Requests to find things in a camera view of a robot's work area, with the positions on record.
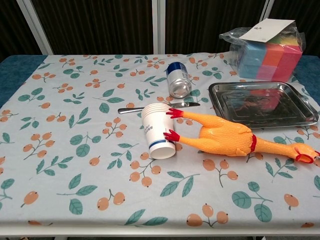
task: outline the plastic bag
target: plastic bag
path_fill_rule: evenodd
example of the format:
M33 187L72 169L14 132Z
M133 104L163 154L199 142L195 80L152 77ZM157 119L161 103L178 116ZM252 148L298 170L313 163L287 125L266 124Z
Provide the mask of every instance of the plastic bag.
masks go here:
M241 78L287 82L306 48L304 33L293 22L268 42L240 39L251 27L220 34L230 45L229 63Z

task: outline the metal tray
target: metal tray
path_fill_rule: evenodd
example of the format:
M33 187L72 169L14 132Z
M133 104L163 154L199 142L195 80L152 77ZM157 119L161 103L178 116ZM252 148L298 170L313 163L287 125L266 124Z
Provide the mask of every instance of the metal tray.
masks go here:
M214 83L209 95L216 114L249 128L306 126L317 111L291 85L277 81Z

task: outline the dark curtain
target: dark curtain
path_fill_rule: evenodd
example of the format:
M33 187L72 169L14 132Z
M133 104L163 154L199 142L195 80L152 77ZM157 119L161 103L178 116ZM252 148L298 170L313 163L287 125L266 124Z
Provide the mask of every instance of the dark curtain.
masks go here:
M166 0L165 52L229 51L219 34L259 22L265 0Z
M0 0L0 62L11 55L41 55L16 0Z
M320 56L320 0L275 0L269 18L295 20L305 34L303 54Z
M152 54L151 0L32 0L54 54Z

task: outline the table knife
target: table knife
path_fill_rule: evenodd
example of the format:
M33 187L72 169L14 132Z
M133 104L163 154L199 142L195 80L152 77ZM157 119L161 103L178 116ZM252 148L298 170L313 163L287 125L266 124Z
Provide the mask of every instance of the table knife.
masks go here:
M197 103L197 102L177 102L177 103L168 103L168 105L174 109L182 109L182 108L200 106L200 103ZM140 112L143 109L144 109L144 107L119 108L118 113L119 114L134 113L134 112Z

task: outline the white paper cup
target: white paper cup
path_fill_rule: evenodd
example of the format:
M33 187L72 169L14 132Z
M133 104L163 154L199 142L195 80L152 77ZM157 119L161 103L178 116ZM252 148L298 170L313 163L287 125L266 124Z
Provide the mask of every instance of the white paper cup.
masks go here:
M174 129L174 121L166 112L169 106L164 103L153 103L146 106L141 113L144 133L153 159L167 159L175 155L176 146L173 141L166 140L164 133Z

